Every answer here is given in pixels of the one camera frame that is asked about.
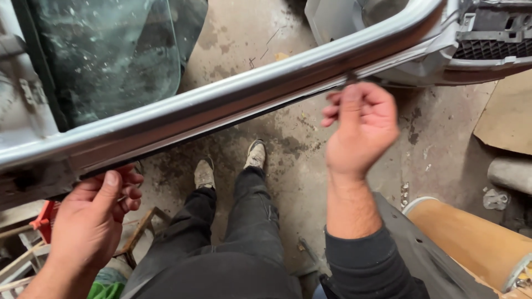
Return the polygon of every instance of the black pants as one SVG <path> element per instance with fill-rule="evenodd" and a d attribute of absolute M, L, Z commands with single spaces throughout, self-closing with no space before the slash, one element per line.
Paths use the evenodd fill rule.
<path fill-rule="evenodd" d="M 180 260 L 205 253 L 241 252 L 284 268 L 279 212 L 264 184 L 264 171 L 258 167 L 244 169 L 236 178 L 234 199 L 224 243 L 213 246 L 211 224 L 216 192 L 205 187 L 193 191 L 170 227 L 155 237 L 122 294 Z"/>

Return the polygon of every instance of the black grille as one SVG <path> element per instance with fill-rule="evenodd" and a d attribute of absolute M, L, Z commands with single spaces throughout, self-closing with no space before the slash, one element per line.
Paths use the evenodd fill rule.
<path fill-rule="evenodd" d="M 532 38 L 520 43 L 505 43 L 497 40 L 462 40 L 453 58 L 467 60 L 504 59 L 508 56 L 517 58 L 532 56 Z"/>

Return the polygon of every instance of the sneaker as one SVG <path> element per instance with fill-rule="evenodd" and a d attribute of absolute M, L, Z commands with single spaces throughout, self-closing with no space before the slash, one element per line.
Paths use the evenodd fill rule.
<path fill-rule="evenodd" d="M 203 157 L 198 162 L 198 166 L 194 171 L 194 183 L 196 183 L 196 189 L 202 187 L 216 189 L 214 185 L 214 163 L 212 163 L 211 157 Z"/>
<path fill-rule="evenodd" d="M 266 161 L 266 147 L 264 146 L 264 141 L 261 139 L 255 140 L 251 143 L 249 149 L 247 150 L 247 160 L 244 165 L 244 169 L 248 166 L 255 166 L 259 168 L 264 167 L 264 162 Z"/>

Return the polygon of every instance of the silver car door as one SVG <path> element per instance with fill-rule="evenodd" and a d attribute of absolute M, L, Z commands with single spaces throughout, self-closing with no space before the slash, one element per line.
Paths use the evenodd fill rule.
<path fill-rule="evenodd" d="M 338 88 L 349 71 L 364 77 L 395 66 L 402 51 L 441 22 L 444 6 L 443 0 L 410 0 L 381 23 L 282 61 L 0 148 L 0 210 L 64 194 L 80 178 Z"/>

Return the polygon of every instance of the concrete floor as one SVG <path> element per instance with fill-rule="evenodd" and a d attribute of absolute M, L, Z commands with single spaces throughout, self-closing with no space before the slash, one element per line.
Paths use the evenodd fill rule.
<path fill-rule="evenodd" d="M 295 55 L 316 47 L 303 9 L 304 1 L 299 0 L 210 0 L 180 91 L 274 62 L 276 53 Z M 482 189 L 489 187 L 486 170 L 492 158 L 471 137 L 494 87 L 492 82 L 391 90 L 397 98 L 402 134 L 371 169 L 371 187 L 397 208 L 404 199 L 430 195 L 497 221 L 498 212 L 485 210 L 481 203 Z M 288 271 L 307 259 L 296 247 L 300 236 L 323 257 L 323 157 L 334 132 L 334 128 L 319 127 L 326 104 L 325 95 L 316 96 L 144 160 L 143 204 L 127 220 L 141 218 L 153 206 L 174 215 L 194 188 L 197 160 L 208 154 L 216 167 L 218 195 L 212 242 L 220 243 L 233 203 L 234 178 L 244 165 L 248 145 L 260 137 L 268 144 L 267 185 L 280 211 Z M 407 182 L 409 188 L 402 192 Z"/>

